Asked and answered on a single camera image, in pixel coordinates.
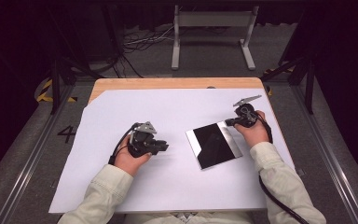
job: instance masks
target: metal frame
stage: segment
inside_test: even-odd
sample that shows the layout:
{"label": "metal frame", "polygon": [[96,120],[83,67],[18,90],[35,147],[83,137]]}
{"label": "metal frame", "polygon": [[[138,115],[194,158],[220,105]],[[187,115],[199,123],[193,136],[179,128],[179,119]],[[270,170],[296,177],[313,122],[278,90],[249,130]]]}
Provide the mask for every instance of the metal frame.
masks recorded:
{"label": "metal frame", "polygon": [[341,169],[336,156],[332,148],[326,144],[324,137],[320,132],[320,128],[316,118],[309,113],[308,108],[304,104],[305,96],[301,91],[300,87],[292,86],[292,91],[296,97],[297,103],[300,105],[302,113],[307,119],[307,122],[311,128],[313,135],[317,141],[319,152],[321,153],[322,159],[326,164],[327,170],[330,173],[334,184],[336,185],[337,191],[341,196],[342,202],[344,202],[347,208],[348,214],[351,217],[352,223],[358,223],[358,201],[354,195],[350,183],[347,177]]}
{"label": "metal frame", "polygon": [[179,28],[181,26],[237,26],[246,27],[246,37],[240,39],[241,49],[249,70],[255,70],[255,63],[249,50],[249,41],[255,26],[258,7],[252,11],[221,12],[221,11],[180,11],[175,6],[173,29],[174,41],[172,52],[172,70],[179,69],[180,38]]}
{"label": "metal frame", "polygon": [[25,189],[31,177],[36,169],[36,165],[38,164],[40,158],[42,157],[43,151],[45,149],[46,143],[48,141],[49,134],[52,131],[56,121],[60,117],[63,107],[65,106],[66,100],[69,98],[74,86],[65,86],[63,90],[63,94],[61,97],[62,104],[59,105],[57,108],[56,113],[50,115],[48,121],[41,133],[39,139],[34,146],[34,149],[28,158],[28,161],[25,163],[22,171],[20,172],[17,181],[10,192],[7,200],[0,211],[0,224],[8,223],[10,221],[11,216],[14,214],[14,211],[21,199],[22,194],[24,193]]}

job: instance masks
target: person's right hand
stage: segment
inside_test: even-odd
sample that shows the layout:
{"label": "person's right hand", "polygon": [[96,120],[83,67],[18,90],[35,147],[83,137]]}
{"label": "person's right hand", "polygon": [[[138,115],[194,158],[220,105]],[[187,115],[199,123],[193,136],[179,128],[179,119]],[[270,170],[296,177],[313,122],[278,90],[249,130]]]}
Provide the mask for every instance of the person's right hand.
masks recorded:
{"label": "person's right hand", "polygon": [[[255,112],[258,113],[263,119],[265,119],[264,112],[260,110],[256,110]],[[257,120],[255,125],[250,128],[245,128],[240,124],[235,124],[234,128],[242,134],[250,148],[252,148],[257,143],[269,141],[269,135],[267,134],[266,128],[263,126],[260,120]]]}

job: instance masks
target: floor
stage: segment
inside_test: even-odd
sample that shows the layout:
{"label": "floor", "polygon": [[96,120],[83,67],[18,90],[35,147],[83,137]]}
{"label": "floor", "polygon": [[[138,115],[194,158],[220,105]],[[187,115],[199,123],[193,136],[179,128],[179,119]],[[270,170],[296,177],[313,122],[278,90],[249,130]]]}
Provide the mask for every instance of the floor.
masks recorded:
{"label": "floor", "polygon": [[[170,39],[125,55],[145,78],[261,77],[265,70],[277,67],[295,28],[295,24],[255,27],[250,42],[256,65],[254,71],[246,68],[239,47],[243,31],[234,28],[182,32],[178,71],[171,69]],[[96,63],[92,68],[101,66],[103,63]],[[131,66],[120,61],[115,69],[121,77],[137,77]],[[117,77],[115,69],[103,75]],[[269,100],[296,169],[314,205],[324,213],[328,223],[358,223],[358,165],[342,140],[317,83],[311,116],[302,102],[304,82],[298,87],[289,86],[287,76],[279,75],[265,85],[272,90]],[[67,135],[59,133],[68,133],[70,127],[76,131],[94,81],[79,75],[74,87],[62,86],[62,95],[76,97],[77,101],[63,104],[56,116],[49,114],[51,102],[39,103],[0,164],[0,223],[55,223],[59,219],[49,214],[48,208],[75,140],[68,135],[66,142]],[[268,223],[266,211],[254,211],[253,216],[255,223]],[[114,215],[110,223],[120,223],[122,218],[122,215]]]}

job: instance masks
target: hand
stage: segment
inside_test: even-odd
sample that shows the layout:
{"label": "hand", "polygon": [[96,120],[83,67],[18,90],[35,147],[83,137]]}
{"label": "hand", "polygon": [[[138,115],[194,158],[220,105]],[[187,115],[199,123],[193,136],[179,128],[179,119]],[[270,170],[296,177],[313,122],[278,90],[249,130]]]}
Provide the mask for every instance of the hand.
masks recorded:
{"label": "hand", "polygon": [[[255,112],[258,113],[263,119],[266,119],[264,112],[259,110],[256,110]],[[269,141],[266,128],[263,126],[260,120],[257,120],[255,125],[250,128],[245,128],[240,124],[235,124],[234,128],[242,134],[250,148],[252,148],[257,143]]]}
{"label": "hand", "polygon": [[121,150],[116,156],[114,165],[127,172],[129,175],[135,176],[138,172],[138,169],[150,159],[151,153],[146,153],[141,157],[133,158],[127,148],[129,142],[130,136],[127,135],[127,137],[125,137],[120,144],[119,148],[121,148]]}

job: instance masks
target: cream-colored sleeve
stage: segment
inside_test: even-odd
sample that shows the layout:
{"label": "cream-colored sleeve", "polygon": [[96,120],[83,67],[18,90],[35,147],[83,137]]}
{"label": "cream-colored sleeve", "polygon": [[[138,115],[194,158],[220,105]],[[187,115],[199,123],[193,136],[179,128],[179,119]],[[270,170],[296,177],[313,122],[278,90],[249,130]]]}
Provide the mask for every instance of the cream-colored sleeve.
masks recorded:
{"label": "cream-colored sleeve", "polygon": [[[316,209],[297,173],[285,164],[271,143],[259,143],[251,148],[255,167],[268,191],[309,223],[326,223],[324,215]],[[267,195],[270,223],[298,223],[275,204]]]}
{"label": "cream-colored sleeve", "polygon": [[59,223],[107,223],[126,197],[132,180],[116,166],[105,165],[89,184],[84,201],[76,210],[65,213]]}

